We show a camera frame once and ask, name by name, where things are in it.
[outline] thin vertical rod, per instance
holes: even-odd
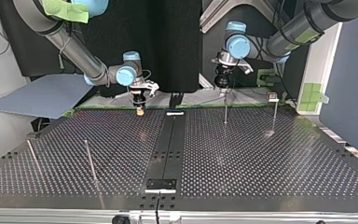
[[[89,166],[91,167],[92,175],[94,177],[94,180],[97,181],[97,174],[95,174],[94,162],[92,161],[92,157],[91,157],[89,141],[84,140],[84,146],[86,147],[87,155],[89,156]]]
[[[32,146],[31,140],[27,140],[28,148],[31,150],[32,157],[37,160],[36,154],[34,154],[34,147]]]

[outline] gray panel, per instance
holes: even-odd
[[[344,23],[321,122],[358,149],[358,19]]]
[[[41,77],[0,99],[0,111],[58,119],[91,88],[80,75]]]
[[[0,160],[0,207],[139,209],[163,122],[160,110],[77,112],[34,143],[37,161],[30,150]]]
[[[175,209],[358,212],[358,159],[310,121],[280,108],[270,135],[273,107],[224,113],[186,112]]]

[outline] metal rod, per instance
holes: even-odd
[[[228,111],[228,108],[227,108],[227,94],[225,96],[225,124],[227,124],[227,111]]]
[[[276,119],[277,119],[278,103],[279,103],[279,102],[276,102],[276,103],[275,103],[274,120],[273,120],[273,122],[272,122],[272,131],[273,131],[273,132],[275,132],[275,121],[276,121]]]
[[[34,147],[32,146],[31,140],[27,140],[28,148],[31,150],[32,157],[34,160],[37,160],[36,154],[34,154]]]
[[[84,146],[86,147],[87,150],[87,155],[89,157],[89,166],[91,167],[91,171],[92,171],[92,175],[94,177],[94,180],[97,181],[97,174],[95,174],[95,169],[94,169],[94,162],[92,161],[92,157],[91,157],[91,151],[90,151],[90,147],[89,147],[89,141],[84,140]]]

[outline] black backdrop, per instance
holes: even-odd
[[[136,50],[162,91],[193,92],[199,86],[200,12],[200,0],[111,0],[81,29],[87,47],[107,65]]]

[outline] metal plate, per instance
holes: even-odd
[[[186,112],[175,209],[358,212],[358,160],[307,119],[280,108],[272,130],[273,108],[224,113]]]
[[[26,149],[0,161],[0,204],[139,209],[163,123],[161,110],[143,117],[130,110],[79,111],[34,142],[38,160]],[[89,141],[98,182],[84,140]]]

